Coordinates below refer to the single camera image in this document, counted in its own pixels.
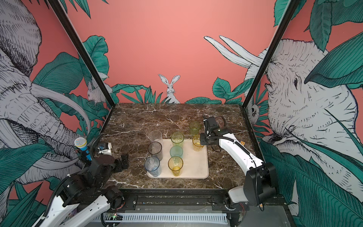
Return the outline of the short amber tumbler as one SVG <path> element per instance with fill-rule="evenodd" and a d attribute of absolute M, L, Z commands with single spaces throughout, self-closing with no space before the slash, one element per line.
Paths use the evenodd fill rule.
<path fill-rule="evenodd" d="M 201 151 L 204 147 L 203 145 L 201 145 L 200 135 L 194 135 L 193 139 L 192 139 L 192 143 L 193 143 L 194 151 Z"/>

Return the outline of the short green tumbler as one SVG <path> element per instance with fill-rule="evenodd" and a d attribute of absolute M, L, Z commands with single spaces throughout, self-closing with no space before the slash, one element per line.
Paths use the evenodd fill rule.
<path fill-rule="evenodd" d="M 200 130 L 201 130 L 201 122 L 192 121 L 189 123 L 190 135 L 195 136 L 195 135 L 199 134 Z"/>

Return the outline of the pale blue tall tumbler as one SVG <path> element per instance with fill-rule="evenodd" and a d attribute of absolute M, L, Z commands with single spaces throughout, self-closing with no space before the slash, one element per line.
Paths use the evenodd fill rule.
<path fill-rule="evenodd" d="M 161 174 L 160 160 L 155 156 L 146 159 L 144 168 L 152 177 L 158 177 Z"/>

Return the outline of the tall green tumbler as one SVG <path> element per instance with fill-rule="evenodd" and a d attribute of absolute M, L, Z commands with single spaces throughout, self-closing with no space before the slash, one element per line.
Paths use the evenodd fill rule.
<path fill-rule="evenodd" d="M 171 141 L 174 146 L 183 147 L 184 134 L 180 131 L 176 131 L 171 135 Z"/>

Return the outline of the smoky grey tall tumbler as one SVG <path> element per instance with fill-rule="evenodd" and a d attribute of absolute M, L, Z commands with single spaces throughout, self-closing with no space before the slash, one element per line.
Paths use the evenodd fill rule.
<path fill-rule="evenodd" d="M 160 142 L 157 141 L 151 142 L 148 145 L 147 151 L 152 157 L 156 157 L 160 161 L 163 159 L 163 147 Z"/>

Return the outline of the frosted teal textured tumbler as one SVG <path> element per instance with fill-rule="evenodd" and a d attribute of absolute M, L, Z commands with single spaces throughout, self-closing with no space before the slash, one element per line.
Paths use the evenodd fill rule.
<path fill-rule="evenodd" d="M 180 146 L 172 146 L 170 148 L 170 156 L 171 157 L 180 157 L 183 156 L 183 148 Z"/>

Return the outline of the clear tall plastic tumbler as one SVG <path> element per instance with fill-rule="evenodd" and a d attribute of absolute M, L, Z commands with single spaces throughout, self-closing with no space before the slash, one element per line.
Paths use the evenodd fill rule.
<path fill-rule="evenodd" d="M 151 131 L 148 134 L 148 138 L 151 142 L 159 142 L 160 144 L 163 143 L 163 135 L 159 130 Z"/>

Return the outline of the tall amber tumbler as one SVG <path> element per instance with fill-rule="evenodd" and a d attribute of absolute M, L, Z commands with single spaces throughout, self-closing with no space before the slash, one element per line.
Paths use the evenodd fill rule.
<path fill-rule="evenodd" d="M 168 161 L 168 167 L 174 176 L 179 176 L 183 167 L 183 159 L 179 156 L 173 156 Z"/>

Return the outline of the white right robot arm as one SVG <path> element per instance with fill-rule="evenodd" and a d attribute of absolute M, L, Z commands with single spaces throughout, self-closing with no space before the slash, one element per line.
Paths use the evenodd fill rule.
<path fill-rule="evenodd" d="M 278 193 L 278 181 L 275 167 L 265 163 L 249 152 L 236 137 L 227 133 L 222 136 L 200 134 L 202 145 L 218 144 L 238 164 L 245 175 L 244 185 L 228 191 L 233 203 L 248 202 L 250 206 L 259 206 Z"/>

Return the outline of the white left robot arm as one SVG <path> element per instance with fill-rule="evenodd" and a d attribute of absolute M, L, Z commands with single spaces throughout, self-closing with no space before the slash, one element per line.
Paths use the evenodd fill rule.
<path fill-rule="evenodd" d="M 110 155 L 94 157 L 80 172 L 68 175 L 53 192 L 35 227 L 84 227 L 109 210 L 125 206 L 123 193 L 114 185 L 97 192 L 114 173 L 129 167 L 129 156 L 115 159 Z"/>

